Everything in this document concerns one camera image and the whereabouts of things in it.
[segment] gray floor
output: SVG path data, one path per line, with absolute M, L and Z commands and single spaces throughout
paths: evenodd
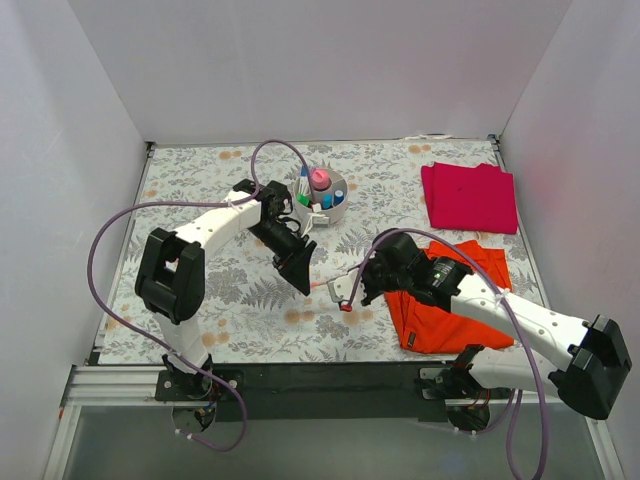
M 555 404 L 545 479 L 604 478 L 584 419 Z M 506 422 L 470 439 L 410 420 L 253 421 L 241 446 L 219 454 L 176 437 L 167 407 L 83 408 L 67 479 L 508 479 Z M 537 405 L 524 405 L 514 442 L 530 478 L 539 451 Z M 212 426 L 223 443 L 237 424 Z

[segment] floral pattern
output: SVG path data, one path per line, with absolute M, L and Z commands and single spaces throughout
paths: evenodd
M 158 148 L 150 160 L 142 202 L 216 201 L 249 177 L 253 146 Z M 426 229 L 459 243 L 475 239 L 507 253 L 515 293 L 541 304 L 540 292 L 520 234 L 497 235 L 432 229 L 420 167 L 431 162 L 475 166 L 496 164 L 486 141 L 395 141 L 300 145 L 315 166 L 341 172 L 349 183 L 345 217 L 327 229 L 314 229 L 318 243 L 311 259 L 314 288 L 304 297 L 271 265 L 273 254 L 249 232 L 225 245 L 207 265 L 206 298 L 199 312 L 202 339 L 215 362 L 403 361 L 422 356 L 402 350 L 382 298 L 364 309 L 340 312 L 324 283 L 358 264 L 374 237 L 391 227 Z M 297 157 L 284 146 L 263 149 L 256 171 L 264 183 L 292 184 L 300 172 Z M 127 321 L 160 335 L 158 325 L 134 293 L 135 278 L 149 232 L 168 230 L 206 209 L 154 207 L 138 210 L 117 283 L 114 309 Z M 416 238 L 421 246 L 428 241 Z M 101 364 L 157 364 L 162 348 L 106 322 Z M 450 356 L 431 356 L 450 358 Z

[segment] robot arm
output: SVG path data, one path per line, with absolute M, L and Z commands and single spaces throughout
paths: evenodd
M 356 271 L 328 283 L 332 300 L 343 304 Z M 504 308 L 484 281 L 451 258 L 427 258 L 406 233 L 386 238 L 362 273 L 362 305 L 384 292 L 407 291 L 417 301 L 486 323 L 515 337 Z M 606 419 L 631 370 L 616 322 L 603 316 L 589 322 L 540 307 L 502 292 L 533 350 L 545 393 L 585 416 Z M 498 387 L 535 390 L 531 366 L 521 346 L 505 351 L 470 345 L 453 366 L 427 380 L 436 396 L 465 398 Z
M 253 182 L 243 180 L 228 200 L 237 202 L 254 190 Z M 272 181 L 248 202 L 212 209 L 172 232 L 157 228 L 149 235 L 135 292 L 154 312 L 165 341 L 195 365 L 210 370 L 212 363 L 195 317 L 204 300 L 205 264 L 237 233 L 248 229 L 259 238 L 274 252 L 279 274 L 309 295 L 309 261 L 316 243 L 287 227 L 283 218 L 287 205 L 291 205 L 287 187 Z M 172 355 L 165 355 L 163 362 L 185 394 L 198 398 L 206 393 L 205 379 L 182 362 Z

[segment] white wall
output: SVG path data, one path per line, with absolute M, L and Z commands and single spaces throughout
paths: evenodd
M 70 0 L 145 140 L 499 133 L 570 0 Z
M 608 421 L 640 478 L 640 2 L 574 0 L 502 138 L 554 308 L 623 328 L 636 361 Z
M 43 472 L 72 363 L 100 315 L 100 224 L 132 203 L 144 143 L 64 0 L 0 1 L 0 467 Z M 123 225 L 104 244 L 108 291 Z

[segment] pink bottle cap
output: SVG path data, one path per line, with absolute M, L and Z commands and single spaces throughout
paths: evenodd
M 314 169 L 311 174 L 311 185 L 313 185 L 314 190 L 326 190 L 331 186 L 329 174 L 324 170 Z

